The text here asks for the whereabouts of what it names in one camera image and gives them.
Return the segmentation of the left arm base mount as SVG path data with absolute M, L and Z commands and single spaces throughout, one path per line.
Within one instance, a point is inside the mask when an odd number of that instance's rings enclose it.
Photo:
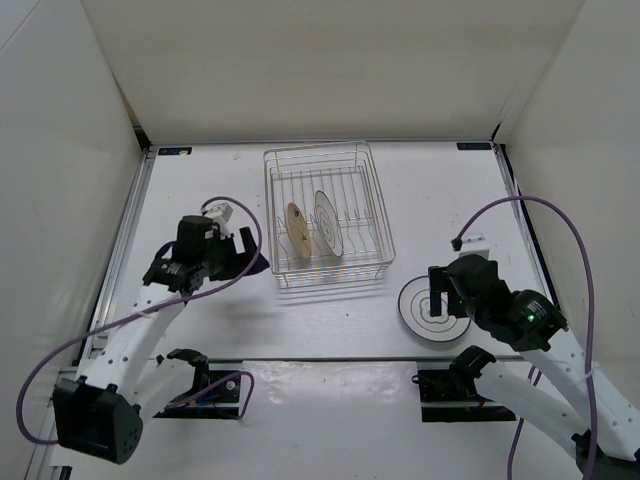
M 193 349 L 174 349 L 167 359 L 187 363 L 193 369 L 191 388 L 172 403 L 192 395 L 198 397 L 178 407 L 167 408 L 155 415 L 163 419 L 188 420 L 239 420 L 241 376 L 237 370 L 212 369 L 209 359 Z

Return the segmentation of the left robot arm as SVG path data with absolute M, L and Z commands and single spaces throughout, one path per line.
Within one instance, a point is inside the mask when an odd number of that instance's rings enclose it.
M 100 355 L 54 388 L 58 444 L 114 464 L 128 461 L 145 422 L 211 389 L 206 357 L 193 349 L 155 351 L 168 327 L 206 282 L 235 283 L 269 264 L 261 239 L 243 227 L 243 249 L 221 217 L 187 215 L 176 238 L 160 247 L 142 278 L 132 320 L 111 323 Z

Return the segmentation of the white plate teal rim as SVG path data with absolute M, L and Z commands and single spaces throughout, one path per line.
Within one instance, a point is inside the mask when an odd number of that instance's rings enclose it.
M 397 308 L 405 326 L 416 336 L 434 343 L 449 343 L 461 339 L 469 330 L 471 320 L 456 317 L 448 311 L 446 294 L 441 293 L 435 307 L 431 306 L 430 282 L 427 275 L 418 276 L 401 289 Z

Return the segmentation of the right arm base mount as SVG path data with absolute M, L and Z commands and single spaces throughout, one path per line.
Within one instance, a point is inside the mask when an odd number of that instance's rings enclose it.
M 419 363 L 411 381 L 418 387 L 423 423 L 511 422 L 515 414 L 480 395 L 474 381 L 496 358 L 478 346 L 470 346 L 447 366 Z

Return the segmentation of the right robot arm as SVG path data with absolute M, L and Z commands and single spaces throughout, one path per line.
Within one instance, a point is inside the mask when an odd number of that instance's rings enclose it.
M 449 365 L 455 396 L 478 395 L 502 404 L 559 445 L 586 479 L 638 478 L 638 409 L 603 373 L 586 367 L 586 350 L 546 297 L 510 290 L 497 263 L 476 254 L 432 266 L 428 276 L 432 302 L 451 301 L 449 312 L 507 344 L 561 395 L 534 387 L 472 345 Z

